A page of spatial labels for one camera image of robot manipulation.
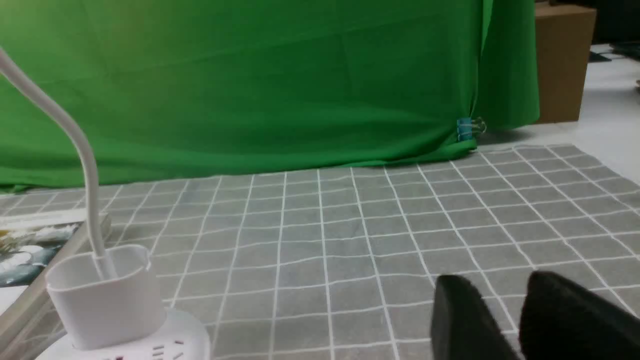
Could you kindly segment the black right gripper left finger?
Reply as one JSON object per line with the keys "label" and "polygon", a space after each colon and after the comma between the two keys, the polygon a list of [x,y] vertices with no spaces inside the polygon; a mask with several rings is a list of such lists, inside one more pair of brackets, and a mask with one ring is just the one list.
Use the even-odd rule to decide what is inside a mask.
{"label": "black right gripper left finger", "polygon": [[517,360],[478,289],[463,276],[440,275],[430,321],[434,360]]}

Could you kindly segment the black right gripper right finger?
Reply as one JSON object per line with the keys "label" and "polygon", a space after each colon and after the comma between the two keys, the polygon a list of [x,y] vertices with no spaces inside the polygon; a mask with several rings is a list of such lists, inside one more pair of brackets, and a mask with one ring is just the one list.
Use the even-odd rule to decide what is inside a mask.
{"label": "black right gripper right finger", "polygon": [[526,360],[637,360],[638,317],[555,272],[530,274],[519,319]]}

